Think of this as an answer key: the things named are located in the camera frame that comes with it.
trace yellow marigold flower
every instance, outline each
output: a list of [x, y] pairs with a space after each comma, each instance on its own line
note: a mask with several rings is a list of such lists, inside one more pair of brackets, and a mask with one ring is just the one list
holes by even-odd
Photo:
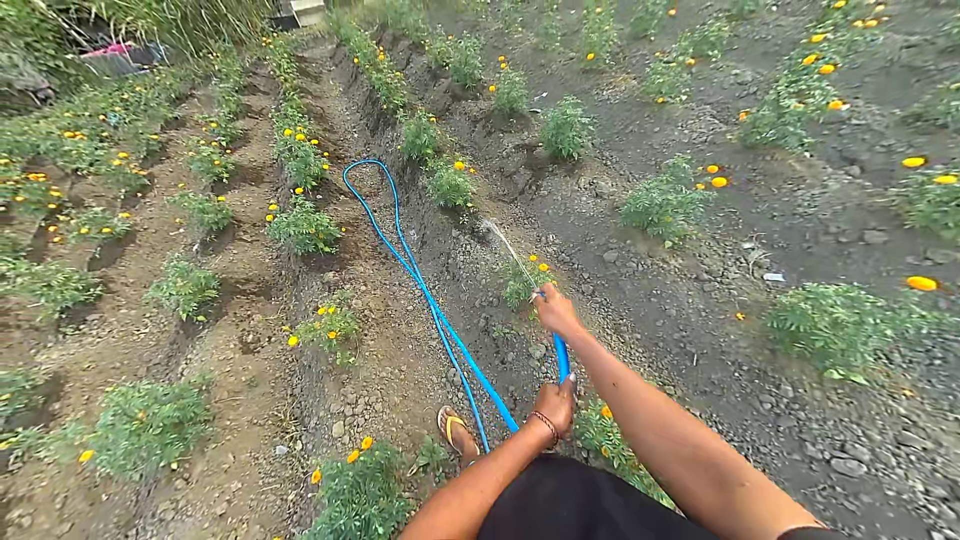
[[914, 158], [907, 158], [900, 162], [900, 164], [902, 164], [904, 167], [908, 169], [917, 168], [919, 166], [924, 165], [925, 163], [926, 163], [926, 158], [921, 156], [916, 156]]
[[931, 290], [937, 290], [937, 282], [933, 281], [930, 278], [925, 278], [923, 276], [910, 276], [906, 279], [906, 284], [911, 287], [929, 292]]

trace marigold flower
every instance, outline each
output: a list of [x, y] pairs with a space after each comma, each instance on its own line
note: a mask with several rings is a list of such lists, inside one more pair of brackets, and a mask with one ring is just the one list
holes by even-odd
[[931, 278], [925, 278], [923, 276], [910, 276], [906, 279], [906, 284], [917, 290], [926, 292], [937, 290], [937, 282], [933, 281]]

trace person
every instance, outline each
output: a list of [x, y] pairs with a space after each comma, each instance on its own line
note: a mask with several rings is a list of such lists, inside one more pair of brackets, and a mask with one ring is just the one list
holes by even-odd
[[607, 352], [553, 284], [539, 292], [540, 322], [576, 353], [636, 459], [683, 515], [606, 471], [543, 454], [573, 423], [571, 374], [559, 386], [545, 384], [522, 427], [484, 456], [463, 419], [443, 407], [438, 423], [462, 456], [462, 472], [423, 505], [401, 540], [844, 538]]

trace soil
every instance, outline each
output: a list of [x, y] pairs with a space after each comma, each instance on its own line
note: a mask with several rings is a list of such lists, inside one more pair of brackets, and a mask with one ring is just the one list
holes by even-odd
[[[653, 52], [717, 10], [692, 4], [680, 2], [656, 41], [625, 43], [623, 62], [602, 71], [582, 70], [573, 53], [545, 53], [529, 36], [506, 35], [495, 16], [474, 21], [431, 10], [432, 22], [449, 32], [469, 30], [484, 39], [488, 74], [505, 54], [529, 75], [533, 95], [547, 92], [532, 107], [546, 110], [565, 93], [584, 100], [597, 133], [593, 149], [576, 163], [551, 161], [538, 148], [538, 115], [499, 117], [489, 96], [463, 91], [430, 69], [420, 45], [385, 27], [373, 37], [403, 71], [413, 100], [437, 114], [472, 156], [479, 171], [475, 217], [494, 220], [515, 249], [548, 262], [612, 352], [830, 525], [856, 537], [957, 538], [960, 334], [902, 344], [887, 358], [890, 379], [861, 387], [824, 380], [806, 362], [777, 352], [762, 323], [771, 299], [802, 282], [860, 282], [886, 295], [903, 276], [919, 273], [960, 286], [960, 258], [938, 262], [943, 251], [936, 251], [956, 253], [956, 246], [904, 229], [878, 200], [878, 190], [902, 176], [903, 156], [922, 151], [954, 165], [960, 159], [956, 135], [918, 132], [895, 114], [956, 72], [960, 60], [925, 37], [948, 10], [891, 5], [884, 40], [836, 81], [854, 103], [851, 114], [817, 126], [820, 142], [797, 156], [747, 150], [727, 135], [822, 7], [791, 2], [736, 24], [721, 60], [694, 69], [694, 94], [682, 107], [638, 100], [632, 90]], [[533, 10], [525, 16], [530, 27], [539, 17]], [[573, 32], [564, 38], [568, 50], [575, 40]], [[9, 301], [0, 319], [10, 337], [4, 365], [51, 375], [32, 423], [93, 421], [108, 386], [201, 372], [213, 375], [215, 421], [176, 471], [138, 485], [98, 478], [76, 462], [10, 463], [0, 527], [11, 536], [293, 537], [318, 512], [309, 476], [320, 460], [343, 458], [367, 435], [412, 454], [426, 434], [436, 435], [440, 406], [468, 415], [422, 295], [340, 181], [339, 171], [356, 160], [377, 158], [390, 168], [402, 231], [426, 283], [514, 417], [524, 418], [539, 386], [556, 379], [549, 336], [526, 309], [514, 312], [502, 301], [506, 251], [475, 217], [461, 223], [428, 199], [420, 165], [396, 149], [398, 125], [347, 53], [331, 38], [313, 37], [298, 61], [304, 101], [338, 171], [309, 193], [346, 228], [334, 256], [295, 257], [263, 233], [267, 205], [284, 202], [292, 185], [271, 158], [269, 113], [278, 86], [257, 61], [245, 87], [244, 143], [234, 148], [240, 172], [217, 188], [234, 223], [217, 238], [192, 237], [164, 203], [179, 183], [191, 185], [181, 141], [200, 134], [190, 118], [207, 106], [202, 87], [180, 105], [186, 121], [162, 133], [165, 153], [150, 169], [152, 189], [124, 206], [135, 232], [109, 253], [94, 258], [83, 246], [50, 244], [38, 223], [14, 224], [35, 239], [32, 259], [88, 267], [107, 289], [59, 329], [34, 324], [31, 308]], [[620, 227], [616, 209], [633, 185], [678, 152], [698, 164], [722, 164], [732, 182], [711, 207], [703, 233], [667, 251]], [[95, 182], [44, 170], [69, 184], [74, 205], [118, 208]], [[393, 196], [381, 173], [362, 166], [349, 179], [397, 244]], [[885, 233], [885, 241], [865, 242], [868, 230]], [[769, 256], [751, 264], [754, 249]], [[215, 316], [204, 324], [182, 323], [141, 300], [171, 252], [193, 254], [224, 283]], [[766, 271], [782, 272], [787, 283], [765, 282]], [[283, 327], [295, 326], [341, 288], [353, 292], [350, 307], [362, 329], [355, 364], [337, 366], [326, 353], [288, 347]], [[960, 312], [955, 295], [931, 303]], [[738, 311], [746, 320], [733, 317]], [[473, 388], [495, 446], [506, 427]], [[580, 391], [589, 389], [582, 384]], [[574, 445], [564, 452], [586, 456]], [[419, 489], [418, 499], [428, 491]]]

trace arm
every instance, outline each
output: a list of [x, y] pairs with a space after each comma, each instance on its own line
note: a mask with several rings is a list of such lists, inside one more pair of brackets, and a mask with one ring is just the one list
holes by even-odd
[[[534, 410], [546, 416], [557, 434], [573, 421], [573, 382], [545, 384]], [[503, 444], [477, 459], [459, 477], [437, 490], [400, 534], [401, 540], [418, 538], [474, 538], [487, 512], [510, 482], [541, 452], [552, 446], [553, 431], [531, 415]]]
[[820, 526], [720, 435], [608, 353], [551, 283], [542, 290], [546, 296], [536, 302], [543, 325], [577, 354], [637, 460], [687, 517], [736, 540]]

